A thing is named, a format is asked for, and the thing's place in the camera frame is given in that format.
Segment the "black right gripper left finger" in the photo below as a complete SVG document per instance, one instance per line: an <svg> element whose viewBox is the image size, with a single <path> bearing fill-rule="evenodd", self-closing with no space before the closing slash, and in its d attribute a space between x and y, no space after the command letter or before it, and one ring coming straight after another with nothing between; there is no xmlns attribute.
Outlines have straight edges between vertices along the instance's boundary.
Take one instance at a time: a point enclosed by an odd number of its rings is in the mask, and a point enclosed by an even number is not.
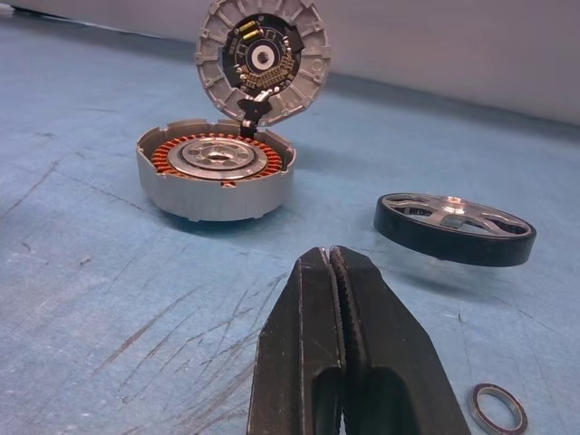
<svg viewBox="0 0 580 435"><path fill-rule="evenodd" d="M338 433L344 354L336 276L314 247L296 259L258 336L247 433Z"/></svg>

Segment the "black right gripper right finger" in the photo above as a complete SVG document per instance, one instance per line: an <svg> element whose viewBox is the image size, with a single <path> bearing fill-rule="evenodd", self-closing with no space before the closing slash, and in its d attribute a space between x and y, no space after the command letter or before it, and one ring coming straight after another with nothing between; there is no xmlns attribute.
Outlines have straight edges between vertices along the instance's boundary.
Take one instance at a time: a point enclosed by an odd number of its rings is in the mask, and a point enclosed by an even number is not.
<svg viewBox="0 0 580 435"><path fill-rule="evenodd" d="M467 434L433 343L371 259L335 246L349 434Z"/></svg>

